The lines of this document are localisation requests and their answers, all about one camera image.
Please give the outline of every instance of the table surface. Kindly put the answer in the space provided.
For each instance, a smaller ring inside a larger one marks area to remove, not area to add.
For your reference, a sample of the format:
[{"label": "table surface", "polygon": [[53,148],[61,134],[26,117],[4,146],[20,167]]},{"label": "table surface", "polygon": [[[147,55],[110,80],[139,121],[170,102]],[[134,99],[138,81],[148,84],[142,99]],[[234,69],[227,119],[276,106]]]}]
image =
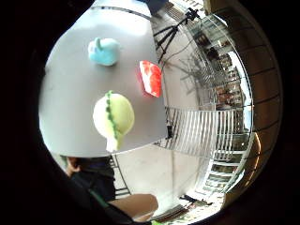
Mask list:
[{"label": "table surface", "polygon": [[[104,67],[88,59],[88,43],[114,38],[120,60]],[[55,43],[46,64],[39,101],[40,130],[48,149],[79,158],[104,157],[106,139],[96,130],[93,111],[109,90],[132,104],[135,124],[119,152],[136,149],[167,136],[163,96],[145,93],[139,62],[158,64],[151,23],[144,17],[112,9],[88,9]]]}]

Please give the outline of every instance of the green stripe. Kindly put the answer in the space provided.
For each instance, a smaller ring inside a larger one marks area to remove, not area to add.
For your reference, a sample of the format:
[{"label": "green stripe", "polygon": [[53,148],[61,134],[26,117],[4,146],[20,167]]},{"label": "green stripe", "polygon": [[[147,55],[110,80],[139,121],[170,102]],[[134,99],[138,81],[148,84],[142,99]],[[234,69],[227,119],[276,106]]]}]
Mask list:
[{"label": "green stripe", "polygon": [[104,207],[104,208],[109,207],[109,205],[98,194],[96,194],[96,192],[94,190],[88,189],[88,191],[91,193],[91,195],[93,195],[93,197],[99,202],[99,204],[102,207]]}]

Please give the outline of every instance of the blue toy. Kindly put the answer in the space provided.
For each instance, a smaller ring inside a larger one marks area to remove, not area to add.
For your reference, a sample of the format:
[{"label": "blue toy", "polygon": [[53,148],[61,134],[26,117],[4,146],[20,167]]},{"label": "blue toy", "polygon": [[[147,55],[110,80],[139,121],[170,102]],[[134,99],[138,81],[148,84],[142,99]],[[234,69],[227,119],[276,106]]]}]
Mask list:
[{"label": "blue toy", "polygon": [[96,37],[88,45],[88,57],[102,66],[111,66],[120,58],[120,44],[112,38]]}]

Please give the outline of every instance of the red object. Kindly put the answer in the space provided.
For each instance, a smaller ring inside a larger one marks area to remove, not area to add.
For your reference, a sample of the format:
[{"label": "red object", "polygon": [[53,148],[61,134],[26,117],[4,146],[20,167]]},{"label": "red object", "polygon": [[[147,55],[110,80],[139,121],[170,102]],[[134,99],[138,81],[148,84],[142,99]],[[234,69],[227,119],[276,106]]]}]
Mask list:
[{"label": "red object", "polygon": [[143,60],[140,61],[140,70],[145,91],[152,96],[159,98],[161,92],[160,68],[149,61]]}]

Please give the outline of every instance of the tripod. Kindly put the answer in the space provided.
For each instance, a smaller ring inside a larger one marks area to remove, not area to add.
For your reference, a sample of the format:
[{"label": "tripod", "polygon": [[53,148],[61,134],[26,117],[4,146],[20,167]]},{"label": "tripod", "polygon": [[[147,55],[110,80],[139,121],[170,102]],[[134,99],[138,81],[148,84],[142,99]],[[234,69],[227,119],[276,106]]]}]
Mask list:
[{"label": "tripod", "polygon": [[160,63],[163,55],[167,52],[167,49],[169,48],[169,46],[170,46],[171,42],[173,41],[175,35],[177,34],[179,25],[182,24],[182,23],[188,24],[188,20],[193,21],[193,20],[195,20],[196,17],[200,18],[200,16],[197,13],[198,9],[194,10],[191,7],[189,7],[188,10],[189,10],[189,12],[186,13],[186,17],[181,22],[179,22],[177,25],[167,26],[166,28],[164,28],[164,29],[162,29],[162,30],[160,30],[160,31],[158,31],[154,34],[154,37],[155,37],[155,36],[165,32],[167,30],[170,30],[160,41],[157,42],[157,49],[158,49],[159,47],[161,47],[162,43],[165,42],[168,37],[170,37],[166,47],[165,48],[161,47],[163,52],[162,52],[162,55],[158,59],[159,63]]}]

